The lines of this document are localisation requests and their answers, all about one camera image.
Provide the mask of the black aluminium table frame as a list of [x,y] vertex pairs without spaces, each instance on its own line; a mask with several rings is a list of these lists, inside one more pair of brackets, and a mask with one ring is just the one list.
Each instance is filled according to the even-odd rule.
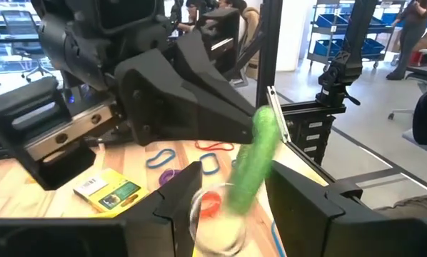
[[[256,36],[262,39],[259,44],[259,62],[258,62],[258,81],[256,88],[256,108],[266,104],[271,105],[271,96],[268,93],[268,87],[274,86],[276,76],[276,60],[278,53],[278,40],[281,24],[281,11],[283,0],[262,0],[260,10],[260,24],[258,25]],[[294,143],[284,143],[281,139],[280,144],[285,150],[291,150],[302,161],[305,161],[325,182],[334,182],[325,171],[321,170],[318,164],[315,164],[305,153],[297,148]],[[346,198],[359,200],[363,191],[360,188],[354,188],[356,191],[342,192]]]

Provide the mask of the silver metal bracket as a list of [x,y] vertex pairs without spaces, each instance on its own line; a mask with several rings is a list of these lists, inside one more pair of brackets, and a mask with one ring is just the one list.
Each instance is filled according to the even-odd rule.
[[288,131],[286,120],[283,116],[283,111],[281,109],[281,105],[277,96],[277,91],[275,89],[275,86],[267,86],[266,90],[267,90],[266,95],[267,95],[268,103],[276,115],[277,124],[281,134],[281,140],[284,143],[291,142],[291,136]]

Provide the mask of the red rubber band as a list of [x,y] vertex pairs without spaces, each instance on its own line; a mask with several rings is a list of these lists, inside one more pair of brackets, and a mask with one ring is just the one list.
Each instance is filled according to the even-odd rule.
[[235,146],[232,143],[216,142],[216,143],[203,143],[195,141],[194,146],[202,151],[232,151]]

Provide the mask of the black office chair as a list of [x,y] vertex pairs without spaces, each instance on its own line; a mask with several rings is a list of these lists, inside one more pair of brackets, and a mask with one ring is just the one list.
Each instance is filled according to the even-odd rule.
[[37,31],[36,23],[29,11],[2,11],[1,15],[6,24],[7,31],[10,36],[35,36],[35,42],[13,42],[11,44],[12,54],[19,55],[21,58],[29,58],[36,62],[37,67],[32,70],[25,70],[22,72],[21,77],[25,78],[28,82],[31,81],[30,75],[40,72],[44,74],[53,74],[45,67],[42,66],[41,60],[45,57],[44,50],[39,43],[39,34]]

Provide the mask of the black labelled equipment box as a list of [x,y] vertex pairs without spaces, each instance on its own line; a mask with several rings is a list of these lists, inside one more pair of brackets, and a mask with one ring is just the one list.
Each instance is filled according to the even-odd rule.
[[321,165],[335,116],[312,116],[290,120],[291,141]]

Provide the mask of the grey wheeled cart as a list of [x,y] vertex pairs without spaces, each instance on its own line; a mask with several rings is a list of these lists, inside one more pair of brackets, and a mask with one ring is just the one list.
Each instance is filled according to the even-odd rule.
[[[306,56],[311,64],[318,62],[323,64],[324,69],[327,69],[334,56],[328,57],[314,54],[313,49],[315,43],[320,39],[343,39],[347,29],[347,27],[340,28],[337,26],[328,28],[318,27],[315,24],[318,15],[335,14],[343,17],[349,22],[355,1],[356,0],[316,0],[316,3],[313,5],[313,15],[310,22],[310,39]],[[395,26],[383,25],[380,18],[384,13],[399,13],[400,11],[403,11],[405,5],[406,0],[377,0],[376,10],[371,17],[366,38],[374,39],[383,44],[385,49],[376,55],[363,55],[363,60],[366,62],[372,62],[373,68],[377,68],[378,65],[384,61],[391,42],[391,37],[395,31]]]

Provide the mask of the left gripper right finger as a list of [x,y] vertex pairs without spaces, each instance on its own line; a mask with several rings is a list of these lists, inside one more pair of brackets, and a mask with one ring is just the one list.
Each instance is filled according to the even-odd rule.
[[427,257],[427,218],[389,218],[275,161],[268,200],[288,257]]

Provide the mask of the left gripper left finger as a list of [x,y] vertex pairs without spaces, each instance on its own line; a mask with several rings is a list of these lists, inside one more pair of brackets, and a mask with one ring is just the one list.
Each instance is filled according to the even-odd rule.
[[202,185],[201,163],[189,164],[170,181],[118,215],[125,221],[128,257],[191,257],[191,199]]

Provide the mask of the yellow card pack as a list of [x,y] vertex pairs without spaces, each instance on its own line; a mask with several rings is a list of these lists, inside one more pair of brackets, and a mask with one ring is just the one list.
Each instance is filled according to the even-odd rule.
[[150,194],[147,187],[112,168],[82,178],[73,192],[89,208],[87,214],[81,215],[88,218],[113,218]]

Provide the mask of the blue storage bin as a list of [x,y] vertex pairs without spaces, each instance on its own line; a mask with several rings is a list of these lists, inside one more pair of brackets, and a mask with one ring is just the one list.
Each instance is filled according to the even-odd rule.
[[348,21],[339,15],[320,14],[317,17],[315,24],[318,27],[325,27],[325,28],[332,27],[332,26],[346,28],[348,26]]
[[343,45],[343,39],[320,39],[316,41],[313,53],[321,56],[335,56]]
[[385,46],[374,39],[365,38],[361,49],[363,55],[376,55],[381,53]]
[[398,13],[384,13],[380,20],[385,26],[402,26],[402,20],[398,16]]

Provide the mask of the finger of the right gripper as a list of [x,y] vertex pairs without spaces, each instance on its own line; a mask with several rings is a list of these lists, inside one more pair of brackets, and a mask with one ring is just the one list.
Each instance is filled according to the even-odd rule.
[[175,42],[175,66],[187,81],[252,116],[255,108],[228,82],[209,60],[200,31],[192,31]]
[[141,146],[155,141],[252,141],[252,116],[184,79],[157,49],[122,61],[114,75],[117,101]]

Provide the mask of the purple coil keychain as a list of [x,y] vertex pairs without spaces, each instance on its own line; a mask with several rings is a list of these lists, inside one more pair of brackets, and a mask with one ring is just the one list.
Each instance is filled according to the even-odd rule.
[[168,168],[166,169],[160,176],[159,176],[159,185],[163,186],[165,183],[170,181],[172,178],[174,178],[176,175],[178,175],[181,171],[179,169],[172,169]]

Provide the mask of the blue rubber band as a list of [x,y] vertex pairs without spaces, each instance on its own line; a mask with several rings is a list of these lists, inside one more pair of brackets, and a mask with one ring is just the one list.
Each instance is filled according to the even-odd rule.
[[278,252],[278,256],[279,257],[286,257],[286,253],[285,253],[283,246],[281,245],[281,242],[280,242],[279,237],[278,237],[277,227],[276,227],[275,221],[273,221],[271,224],[271,235],[273,237],[273,241],[275,243],[276,250]]
[[146,160],[146,167],[150,169],[160,168],[176,157],[176,152],[172,148],[164,148],[155,156]]
[[212,158],[213,162],[216,164],[216,167],[210,171],[203,169],[203,174],[210,176],[210,175],[214,175],[214,174],[218,173],[220,171],[221,167],[220,167],[220,163],[218,161],[217,155],[214,152],[205,153],[204,155],[199,157],[199,161],[202,163],[203,160],[207,159],[207,158]]

